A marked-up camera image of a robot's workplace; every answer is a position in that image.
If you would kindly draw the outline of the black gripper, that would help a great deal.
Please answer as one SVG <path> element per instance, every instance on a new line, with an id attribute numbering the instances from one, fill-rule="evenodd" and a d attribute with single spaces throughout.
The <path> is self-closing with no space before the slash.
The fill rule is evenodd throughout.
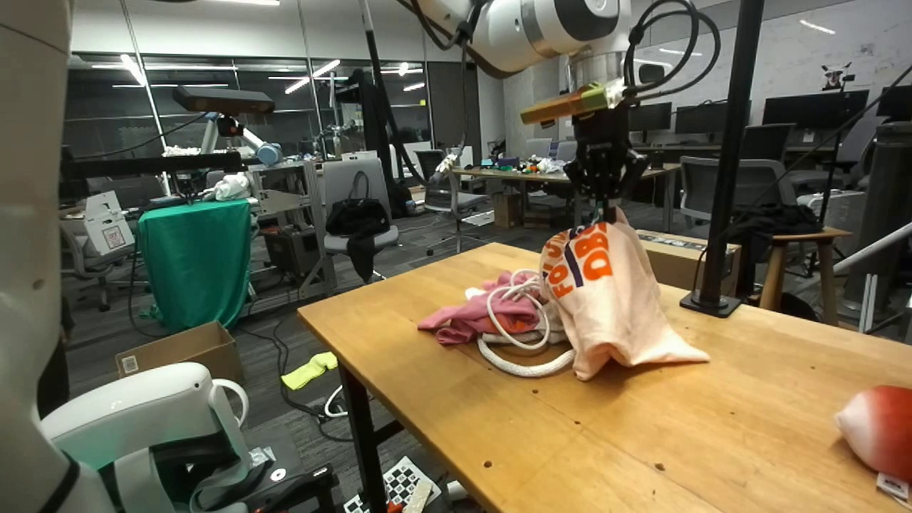
<path id="1" fill-rule="evenodd" d="M 646 169 L 646 156 L 630 146 L 626 109 L 603 109 L 577 113 L 573 120 L 576 156 L 565 169 L 573 187 L 573 229 L 586 226 L 589 199 L 597 199 L 600 220 L 622 220 L 622 196 L 636 185 Z"/>

